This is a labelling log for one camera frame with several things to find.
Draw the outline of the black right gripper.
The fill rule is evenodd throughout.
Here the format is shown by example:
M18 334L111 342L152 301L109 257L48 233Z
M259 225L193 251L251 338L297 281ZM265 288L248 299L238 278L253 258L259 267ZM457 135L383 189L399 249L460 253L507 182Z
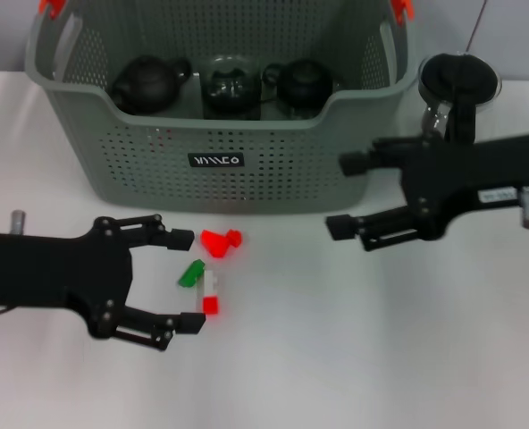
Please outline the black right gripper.
M420 138L376 139L366 151L340 155L339 165L346 177L400 169L418 148ZM332 239L359 238L365 251L438 240L460 215L512 206L521 207L521 224L529 229L529 134L469 147L430 145L407 160L400 183L408 207L328 216Z

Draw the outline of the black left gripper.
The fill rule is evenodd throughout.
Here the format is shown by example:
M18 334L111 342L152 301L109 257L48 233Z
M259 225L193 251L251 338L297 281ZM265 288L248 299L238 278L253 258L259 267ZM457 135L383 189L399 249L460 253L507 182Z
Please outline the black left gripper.
M195 233L153 214L97 224L77 238L0 233L0 307L63 308L98 339L114 336L132 281L130 248L189 251Z

